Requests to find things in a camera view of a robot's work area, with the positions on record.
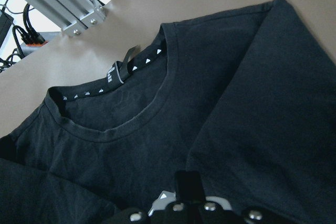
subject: black shirt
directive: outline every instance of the black shirt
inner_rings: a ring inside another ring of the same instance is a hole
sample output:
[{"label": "black shirt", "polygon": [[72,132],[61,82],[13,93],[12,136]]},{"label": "black shirt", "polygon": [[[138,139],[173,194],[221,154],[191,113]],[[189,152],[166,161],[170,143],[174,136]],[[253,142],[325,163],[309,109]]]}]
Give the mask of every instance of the black shirt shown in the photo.
[{"label": "black shirt", "polygon": [[132,66],[50,88],[0,140],[3,223],[148,210],[180,169],[236,212],[336,221],[336,69],[285,0],[162,24]]}]

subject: silver screw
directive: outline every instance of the silver screw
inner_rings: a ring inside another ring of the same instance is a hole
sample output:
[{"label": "silver screw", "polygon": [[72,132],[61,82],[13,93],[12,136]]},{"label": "silver screw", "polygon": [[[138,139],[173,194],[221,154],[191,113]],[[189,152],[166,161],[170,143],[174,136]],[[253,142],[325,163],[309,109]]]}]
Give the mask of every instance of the silver screw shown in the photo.
[{"label": "silver screw", "polygon": [[216,204],[213,202],[207,202],[204,204],[204,209],[207,211],[215,211],[216,210]]},{"label": "silver screw", "polygon": [[141,220],[141,212],[136,212],[130,216],[131,221],[138,221]]},{"label": "silver screw", "polygon": [[183,204],[183,203],[175,204],[175,205],[173,206],[173,210],[174,210],[174,211],[178,211],[178,212],[182,211],[183,208],[184,208],[184,204]]},{"label": "silver screw", "polygon": [[257,210],[251,210],[248,213],[248,216],[250,217],[250,219],[252,220],[261,220],[263,217],[263,215],[261,214],[261,212],[257,211]]},{"label": "silver screw", "polygon": [[80,35],[80,31],[78,29],[76,29],[76,30],[73,31],[73,34],[74,35]]}]

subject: beige table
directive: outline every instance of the beige table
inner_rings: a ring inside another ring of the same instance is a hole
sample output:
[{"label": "beige table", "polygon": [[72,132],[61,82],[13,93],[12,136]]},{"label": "beige table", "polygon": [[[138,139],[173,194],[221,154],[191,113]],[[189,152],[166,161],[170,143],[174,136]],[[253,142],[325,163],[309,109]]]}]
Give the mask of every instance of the beige table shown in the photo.
[{"label": "beige table", "polygon": [[[103,78],[134,45],[148,45],[160,23],[269,0],[112,0],[106,21],[76,38],[61,35],[0,75],[0,136],[16,128],[51,86]],[[287,0],[336,61],[336,0]]]}]

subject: black fabric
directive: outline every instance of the black fabric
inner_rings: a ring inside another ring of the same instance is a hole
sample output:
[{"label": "black fabric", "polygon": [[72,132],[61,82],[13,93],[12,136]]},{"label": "black fabric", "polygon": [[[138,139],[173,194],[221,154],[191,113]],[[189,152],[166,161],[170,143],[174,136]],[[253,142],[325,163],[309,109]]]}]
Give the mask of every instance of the black fabric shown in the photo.
[{"label": "black fabric", "polygon": [[145,67],[117,89],[106,78],[50,88],[0,140],[0,200],[21,197],[0,204],[7,220],[149,210],[188,169],[237,213],[336,221],[336,68],[285,0],[162,24],[131,64]]}]

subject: black sleeve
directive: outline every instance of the black sleeve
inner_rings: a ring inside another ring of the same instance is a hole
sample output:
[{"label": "black sleeve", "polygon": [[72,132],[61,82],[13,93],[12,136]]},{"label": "black sleeve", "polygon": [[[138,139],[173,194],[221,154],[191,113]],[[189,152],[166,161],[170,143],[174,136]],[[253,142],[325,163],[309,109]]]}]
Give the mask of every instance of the black sleeve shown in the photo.
[{"label": "black sleeve", "polygon": [[0,139],[1,223],[100,223],[113,203],[48,171],[15,162],[15,144]]}]

